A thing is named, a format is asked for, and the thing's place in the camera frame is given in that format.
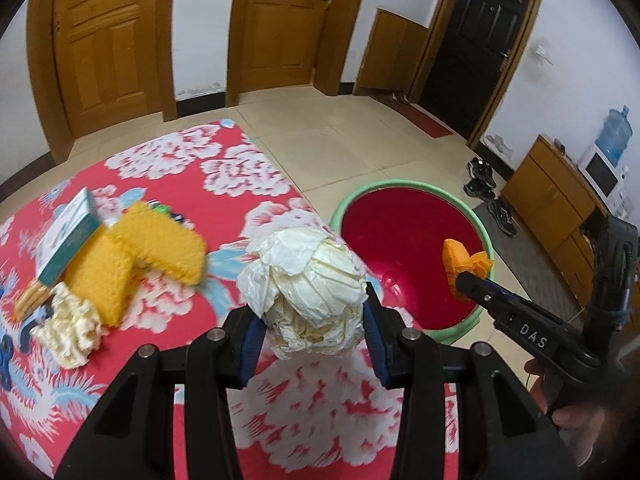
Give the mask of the person's hand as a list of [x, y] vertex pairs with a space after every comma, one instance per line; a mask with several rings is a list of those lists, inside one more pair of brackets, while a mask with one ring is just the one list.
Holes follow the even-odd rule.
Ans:
[[[527, 374], [536, 376], [536, 380], [529, 389], [544, 413], [549, 411], [549, 402], [544, 394], [544, 367], [535, 359], [524, 364]], [[593, 448], [605, 423], [606, 414], [603, 408], [588, 402], [577, 403], [564, 408], [555, 408], [551, 415], [552, 422], [566, 433], [565, 443], [570, 449], [578, 467], [589, 462]]]

